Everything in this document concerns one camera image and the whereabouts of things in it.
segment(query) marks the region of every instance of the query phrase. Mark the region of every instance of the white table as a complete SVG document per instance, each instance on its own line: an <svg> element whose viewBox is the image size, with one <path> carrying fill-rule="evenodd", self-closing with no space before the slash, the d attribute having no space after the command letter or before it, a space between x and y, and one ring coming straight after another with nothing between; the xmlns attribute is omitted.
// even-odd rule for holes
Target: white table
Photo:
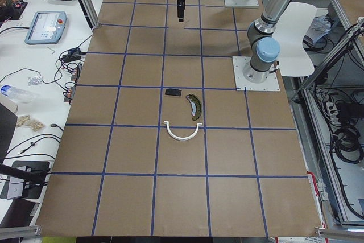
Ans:
<svg viewBox="0 0 364 243"><path fill-rule="evenodd" d="M9 30L0 34L0 78L8 73L17 71L21 68L30 68L39 71L45 82L53 81L53 76L56 72L55 61L59 54L69 48L77 47L84 39L92 34L86 19L82 13L82 9L78 0L72 1L57 1L57 0L25 0L28 2L22 17L19 21L6 22L0 28L0 31L14 26L29 27L34 14L37 11L65 11L67 14L66 28L63 37L58 44L53 45L28 45L24 42L27 30ZM102 0L92 0L94 8L99 13ZM90 39L87 40L82 46L82 51L87 51ZM28 86L28 77L37 76L38 74L31 71L21 71L16 73L0 83L0 85L7 84L17 88L25 89L37 93L38 98L29 104L18 104L18 116L26 114L31 115L32 118L39 120L45 124L45 128L41 131L34 133L28 127L19 127L15 130L10 148L19 144L27 138L36 136L43 133L51 133L61 136L62 132L58 128L52 128L49 125L56 123L64 127L68 112L69 104L63 102L62 89L53 84L41 84ZM63 78L59 81L61 85L70 80L70 74L63 72ZM28 147L30 142L26 142L18 149L12 151L9 156L17 156L17 152L23 148ZM27 154L49 154L56 156L58 143L53 139L45 139L37 143L36 146L29 149ZM16 160L48 160L52 159L47 156L30 156L19 159L6 159L5 165L11 166L13 161ZM42 203L45 191L37 200L31 200ZM3 219L6 211L11 204L11 200L0 200L0 220ZM39 209L32 220L31 225L35 224L38 216Z"/></svg>

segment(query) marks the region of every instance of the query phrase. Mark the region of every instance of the black eraser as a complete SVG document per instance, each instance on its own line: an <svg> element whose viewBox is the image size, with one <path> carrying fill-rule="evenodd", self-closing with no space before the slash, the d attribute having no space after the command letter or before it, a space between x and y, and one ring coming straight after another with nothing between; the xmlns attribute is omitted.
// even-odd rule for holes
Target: black eraser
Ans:
<svg viewBox="0 0 364 243"><path fill-rule="evenodd" d="M178 96L180 97L182 94L182 90L179 89L175 89L175 88L167 88L166 92L164 93L165 95L170 95L170 96Z"/></svg>

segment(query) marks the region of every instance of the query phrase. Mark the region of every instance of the white drawer handle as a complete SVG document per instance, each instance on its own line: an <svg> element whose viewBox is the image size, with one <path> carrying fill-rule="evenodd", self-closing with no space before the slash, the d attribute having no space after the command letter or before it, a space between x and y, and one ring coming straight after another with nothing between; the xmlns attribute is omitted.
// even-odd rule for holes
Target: white drawer handle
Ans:
<svg viewBox="0 0 364 243"><path fill-rule="evenodd" d="M202 126L202 122L198 122L197 123L197 126L196 126L196 129L195 129L195 132L192 133L192 135L188 136L188 137L178 137L176 135L174 135L171 131L171 129L169 128L169 122L168 121L164 121L163 122L165 125L167 125L167 131L169 133L169 135L171 135L171 137L173 139L177 139L178 141L188 141L189 139L192 139L194 136L196 136L197 132L198 132L198 129L200 126Z"/></svg>

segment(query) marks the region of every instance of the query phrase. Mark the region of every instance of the plastic water bottle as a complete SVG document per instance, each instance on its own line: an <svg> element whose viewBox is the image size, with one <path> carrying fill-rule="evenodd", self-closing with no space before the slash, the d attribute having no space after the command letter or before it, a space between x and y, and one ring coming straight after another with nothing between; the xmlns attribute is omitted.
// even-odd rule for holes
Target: plastic water bottle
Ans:
<svg viewBox="0 0 364 243"><path fill-rule="evenodd" d="M0 89L1 94L9 97L10 99L15 99L18 102L28 103L36 98L36 94L30 91L12 87L11 85L3 85Z"/></svg>

